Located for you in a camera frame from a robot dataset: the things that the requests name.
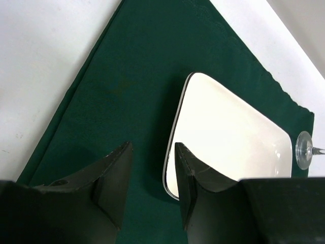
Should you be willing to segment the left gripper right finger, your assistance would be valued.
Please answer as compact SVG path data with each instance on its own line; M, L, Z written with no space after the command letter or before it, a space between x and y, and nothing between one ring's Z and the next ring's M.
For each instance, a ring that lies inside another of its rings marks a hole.
M235 181L175 144L189 243L324 243L324 179Z

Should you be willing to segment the white rectangular plate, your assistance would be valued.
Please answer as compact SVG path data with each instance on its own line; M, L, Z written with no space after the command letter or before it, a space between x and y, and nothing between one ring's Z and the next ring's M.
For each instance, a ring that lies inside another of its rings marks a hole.
M168 140L162 183L173 199L179 198L177 142L233 180L292 175L293 153L288 133L203 73L187 76Z

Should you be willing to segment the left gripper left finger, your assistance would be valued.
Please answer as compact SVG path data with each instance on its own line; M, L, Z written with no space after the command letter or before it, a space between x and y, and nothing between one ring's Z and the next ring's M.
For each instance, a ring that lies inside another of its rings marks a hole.
M1 243L114 243L121 229L133 146L50 185L1 181Z

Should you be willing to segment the dark green cloth napkin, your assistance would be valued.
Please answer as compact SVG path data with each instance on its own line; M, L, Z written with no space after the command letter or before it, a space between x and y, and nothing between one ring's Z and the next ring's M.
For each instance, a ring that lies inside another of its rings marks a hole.
M130 141L134 147L118 243L187 243L162 170L187 76L207 74L292 140L314 114L294 102L210 1L122 1L18 178L47 185Z

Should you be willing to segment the clear wine glass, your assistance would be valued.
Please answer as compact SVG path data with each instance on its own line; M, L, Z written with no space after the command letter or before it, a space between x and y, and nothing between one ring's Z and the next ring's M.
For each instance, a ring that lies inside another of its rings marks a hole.
M312 137L307 131L302 131L296 140L295 157L297 165L302 170L307 170L313 156L324 155L324 149L313 146Z

